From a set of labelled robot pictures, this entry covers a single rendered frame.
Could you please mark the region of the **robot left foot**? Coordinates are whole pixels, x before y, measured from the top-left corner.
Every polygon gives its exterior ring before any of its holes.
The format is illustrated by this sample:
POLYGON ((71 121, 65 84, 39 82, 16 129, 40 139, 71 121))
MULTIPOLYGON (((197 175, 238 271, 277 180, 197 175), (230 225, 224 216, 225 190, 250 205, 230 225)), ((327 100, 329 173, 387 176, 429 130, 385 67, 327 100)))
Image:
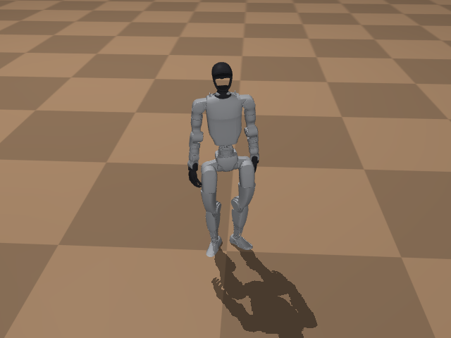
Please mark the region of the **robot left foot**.
POLYGON ((230 236, 230 243, 237 245, 237 247, 240 247, 244 250, 250 250, 253 248, 252 244, 250 244, 248 241, 246 241, 243 237, 238 237, 238 239, 235 239, 233 237, 234 234, 230 236))

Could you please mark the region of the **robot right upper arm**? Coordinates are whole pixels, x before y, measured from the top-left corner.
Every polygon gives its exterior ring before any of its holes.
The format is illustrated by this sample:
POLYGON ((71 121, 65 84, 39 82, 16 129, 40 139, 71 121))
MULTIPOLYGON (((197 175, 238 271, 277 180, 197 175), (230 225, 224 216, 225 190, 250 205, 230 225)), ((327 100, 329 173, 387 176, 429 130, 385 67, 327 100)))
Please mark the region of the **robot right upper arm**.
POLYGON ((191 126, 193 132, 193 142, 203 141, 203 132, 200 131, 202 126, 202 113, 206 110, 206 98, 195 99, 192 103, 191 126))

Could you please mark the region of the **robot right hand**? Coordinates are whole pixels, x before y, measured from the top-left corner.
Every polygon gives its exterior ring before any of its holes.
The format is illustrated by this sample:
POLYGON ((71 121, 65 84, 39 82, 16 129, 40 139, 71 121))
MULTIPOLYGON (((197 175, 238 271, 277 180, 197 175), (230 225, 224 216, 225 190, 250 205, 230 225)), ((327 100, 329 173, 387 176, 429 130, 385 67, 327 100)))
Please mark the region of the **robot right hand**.
POLYGON ((198 164, 197 164, 197 163, 194 163, 193 166, 192 166, 192 169, 188 166, 188 170, 189 170, 189 180, 190 180, 190 182, 191 182, 194 186, 196 186, 196 187, 198 187, 198 188, 202 187, 202 186, 200 186, 200 185, 202 185, 202 184, 201 184, 201 182, 198 180, 198 178, 197 178, 197 173, 196 173, 196 171, 198 170, 198 164), (197 184, 197 183, 198 183, 198 184, 197 184))

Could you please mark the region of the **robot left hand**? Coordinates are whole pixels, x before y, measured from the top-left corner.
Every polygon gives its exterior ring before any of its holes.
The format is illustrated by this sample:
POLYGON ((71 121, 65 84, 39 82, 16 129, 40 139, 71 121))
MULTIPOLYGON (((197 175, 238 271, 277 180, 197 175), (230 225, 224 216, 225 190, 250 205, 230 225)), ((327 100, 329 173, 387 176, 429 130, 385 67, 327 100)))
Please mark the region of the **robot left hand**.
POLYGON ((259 162, 259 161, 257 161, 257 157, 256 156, 253 156, 252 157, 252 162, 253 162, 253 164, 254 164, 254 173, 256 172, 256 169, 257 169, 257 163, 259 162))

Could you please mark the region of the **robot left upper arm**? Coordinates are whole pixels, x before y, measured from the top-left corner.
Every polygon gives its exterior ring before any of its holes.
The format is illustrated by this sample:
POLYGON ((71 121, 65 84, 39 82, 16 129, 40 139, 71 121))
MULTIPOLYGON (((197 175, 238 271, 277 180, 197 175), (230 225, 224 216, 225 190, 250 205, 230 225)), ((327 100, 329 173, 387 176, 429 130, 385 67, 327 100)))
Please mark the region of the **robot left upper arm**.
POLYGON ((256 120, 255 102, 252 96, 248 94, 242 94, 240 95, 240 98, 242 101, 242 107, 244 108, 246 121, 245 134, 247 137, 257 136, 257 128, 255 126, 256 120))

